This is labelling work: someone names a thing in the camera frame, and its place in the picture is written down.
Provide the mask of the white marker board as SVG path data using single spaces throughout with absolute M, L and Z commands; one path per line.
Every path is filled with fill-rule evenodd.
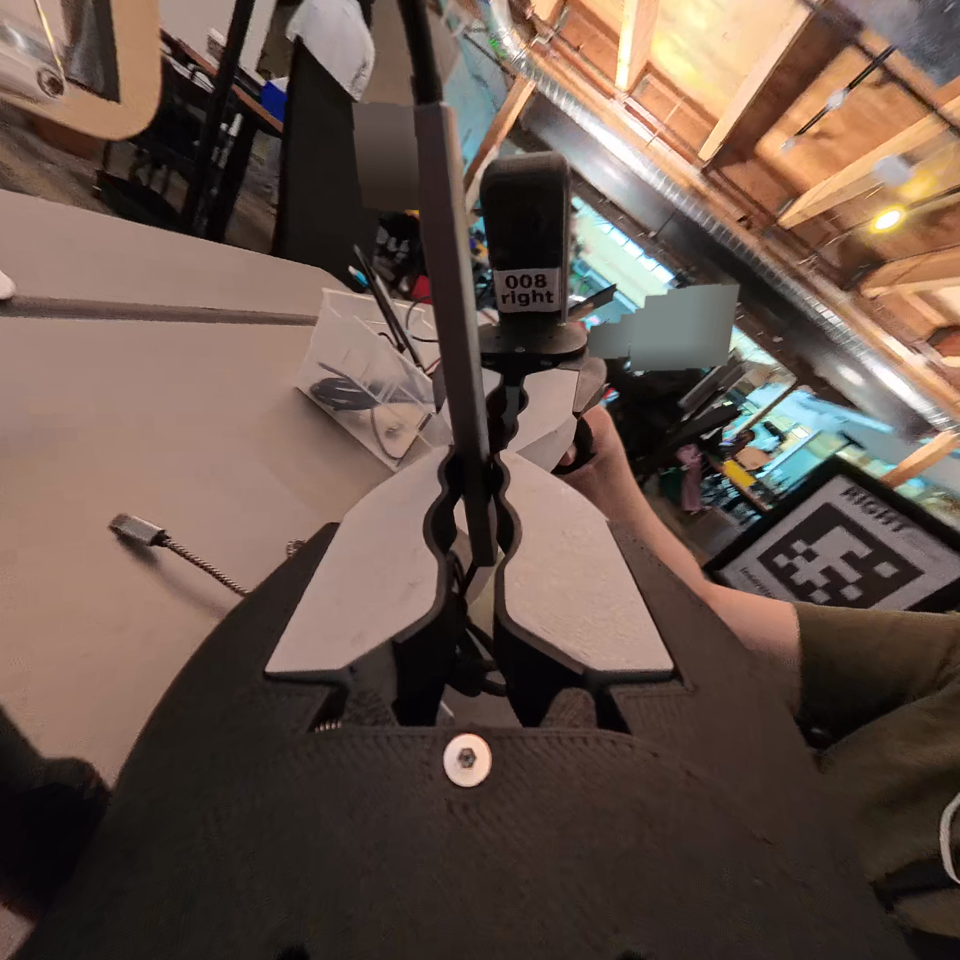
M 959 611 L 958 531 L 838 456 L 702 570 L 721 586 L 791 603 Z

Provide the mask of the grey usb hub with cable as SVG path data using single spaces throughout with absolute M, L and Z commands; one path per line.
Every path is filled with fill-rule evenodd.
M 445 102 L 426 3 L 398 2 L 412 66 L 418 212 L 447 391 L 453 448 L 472 559 L 498 558 L 474 281 L 468 249 L 461 150 L 455 114 Z

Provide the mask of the black partition panel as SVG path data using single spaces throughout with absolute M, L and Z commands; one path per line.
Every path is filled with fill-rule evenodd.
M 271 253 L 350 283 L 355 249 L 397 263 L 422 253 L 418 220 L 366 206 L 355 143 L 357 103 L 298 39 L 294 42 L 281 142 Z

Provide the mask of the white cloth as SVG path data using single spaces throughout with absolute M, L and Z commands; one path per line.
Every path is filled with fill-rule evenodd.
M 367 88 L 376 48 L 362 6 L 357 1 L 303 1 L 286 29 L 354 102 Z

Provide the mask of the black pole stand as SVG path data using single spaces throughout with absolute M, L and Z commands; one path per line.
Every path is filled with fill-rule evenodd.
M 205 111 L 205 119 L 198 140 L 193 174 L 181 210 L 181 225 L 188 234 L 202 235 L 213 242 L 223 241 L 226 223 L 230 214 L 224 214 L 225 206 L 210 207 L 206 220 L 201 223 L 202 202 L 210 199 L 210 178 L 213 171 L 214 150 L 219 143 L 221 127 L 227 119 L 228 105 L 234 92 L 236 74 L 240 66 L 255 1 L 234 3 L 229 28 Z

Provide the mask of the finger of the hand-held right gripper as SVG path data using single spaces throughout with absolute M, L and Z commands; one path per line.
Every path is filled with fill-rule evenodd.
M 507 450 L 546 472 L 554 471 L 574 443 L 579 377 L 578 370 L 554 368 L 524 378 L 527 405 L 518 414 Z

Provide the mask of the person's right hand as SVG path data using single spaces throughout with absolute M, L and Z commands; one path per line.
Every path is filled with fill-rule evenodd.
M 601 405 L 587 410 L 582 423 L 592 435 L 592 457 L 560 477 L 583 495 L 612 523 L 634 532 L 655 515 L 632 473 L 617 427 Z

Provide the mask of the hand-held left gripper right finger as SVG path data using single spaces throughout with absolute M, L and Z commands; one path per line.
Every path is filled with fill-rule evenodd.
M 522 642 L 582 678 L 668 678 L 673 658 L 604 516 L 563 479 L 500 456 L 513 522 L 496 612 Z

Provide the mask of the person's olive green shirt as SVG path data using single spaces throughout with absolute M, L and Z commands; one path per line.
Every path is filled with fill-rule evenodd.
M 958 955 L 940 849 L 959 787 L 958 613 L 796 606 L 802 725 L 853 824 L 867 881 L 924 955 Z

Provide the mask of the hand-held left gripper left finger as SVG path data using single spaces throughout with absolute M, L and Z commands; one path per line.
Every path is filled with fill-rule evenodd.
M 345 681 L 432 627 L 457 574 L 431 522 L 446 514 L 452 450 L 436 448 L 370 491 L 344 516 L 265 667 L 273 679 Z

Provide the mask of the clear plastic bin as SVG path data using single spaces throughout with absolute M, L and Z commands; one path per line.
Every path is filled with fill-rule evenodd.
M 369 295 L 324 290 L 294 388 L 394 472 L 452 443 L 431 374 L 435 343 L 421 365 Z

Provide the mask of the wooden-edged sign stand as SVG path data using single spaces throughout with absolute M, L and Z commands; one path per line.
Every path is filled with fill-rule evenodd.
M 161 98 L 160 4 L 3 1 L 1 96 L 86 138 L 143 131 Z

